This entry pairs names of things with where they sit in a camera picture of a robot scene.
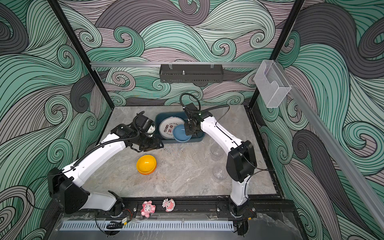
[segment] plastic tray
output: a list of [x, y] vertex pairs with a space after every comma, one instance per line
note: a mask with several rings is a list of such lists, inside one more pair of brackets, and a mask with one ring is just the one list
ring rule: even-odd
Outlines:
[[291, 90], [283, 66], [273, 60], [263, 60], [253, 79], [267, 108], [278, 108]]
[[[184, 112], [159, 113], [158, 115], [156, 115], [156, 118], [155, 118], [155, 126], [156, 126], [155, 134], [160, 135], [160, 133], [159, 133], [160, 124], [162, 121], [164, 121], [164, 119], [169, 118], [169, 117], [178, 117], [178, 118], [183, 119], [184, 122], [188, 121], [188, 118]], [[205, 132], [199, 132], [198, 134], [193, 134], [191, 139], [187, 142], [200, 142], [201, 140], [203, 140], [204, 136], [205, 136]], [[167, 143], [180, 143], [180, 142], [177, 142], [175, 139], [165, 139], [161, 135], [160, 135], [160, 137], [161, 137], [161, 141], [165, 144], [167, 144]]]

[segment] wall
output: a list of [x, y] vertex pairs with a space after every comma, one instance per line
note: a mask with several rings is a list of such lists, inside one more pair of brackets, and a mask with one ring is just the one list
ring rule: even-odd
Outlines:
[[[294, 0], [60, 0], [91, 61], [269, 59]], [[99, 68], [117, 106], [248, 104], [254, 69], [228, 68], [223, 83], [161, 83], [159, 68]]]
[[[384, 196], [384, 2], [327, 0], [305, 6], [278, 57], [351, 160]], [[257, 119], [285, 196], [310, 239], [384, 239], [288, 95], [278, 109], [257, 100]]]
[[[26, 186], [94, 146], [111, 109], [46, 0], [0, 0], [0, 16], [0, 238], [42, 239], [55, 211]], [[45, 179], [28, 195], [57, 208]]]

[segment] marble table surface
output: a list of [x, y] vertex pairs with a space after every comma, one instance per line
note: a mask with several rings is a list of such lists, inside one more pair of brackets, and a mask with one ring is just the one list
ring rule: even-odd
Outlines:
[[[129, 124], [136, 113], [145, 111], [144, 115], [152, 120], [159, 113], [182, 111], [181, 106], [133, 106], [116, 107], [102, 135], [120, 123]], [[216, 119], [221, 117], [226, 108], [212, 110]], [[236, 137], [250, 140], [255, 149], [257, 167], [266, 168], [264, 158], [257, 144], [248, 116], [242, 105], [230, 107], [220, 124]], [[83, 188], [88, 191], [104, 193], [112, 190], [121, 197], [175, 197], [230, 195], [232, 179], [224, 180], [214, 177], [212, 169], [224, 166], [225, 155], [216, 157], [211, 153], [215, 141], [205, 135], [201, 142], [164, 144], [163, 149], [137, 153], [126, 148], [111, 159], [86, 181]], [[146, 154], [156, 158], [157, 168], [150, 175], [142, 175], [136, 169], [137, 160]], [[248, 182], [248, 194], [275, 194], [269, 172], [262, 171]]]

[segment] white vent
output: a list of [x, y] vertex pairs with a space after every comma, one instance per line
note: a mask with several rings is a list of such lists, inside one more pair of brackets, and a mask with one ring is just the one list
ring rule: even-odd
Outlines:
[[[98, 220], [97, 224], [103, 230], [106, 229], [110, 221]], [[89, 231], [97, 230], [95, 221], [64, 221], [61, 226], [61, 231]], [[124, 231], [234, 231], [232, 221], [162, 221], [162, 220], [144, 220], [144, 221], [131, 221], [125, 225], [121, 230]]]

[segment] white plate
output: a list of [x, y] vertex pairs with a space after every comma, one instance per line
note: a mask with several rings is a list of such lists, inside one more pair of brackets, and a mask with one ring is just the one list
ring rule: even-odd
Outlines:
[[178, 117], [164, 119], [159, 126], [161, 136], [165, 139], [174, 139], [173, 129], [179, 124], [184, 124], [184, 120]]

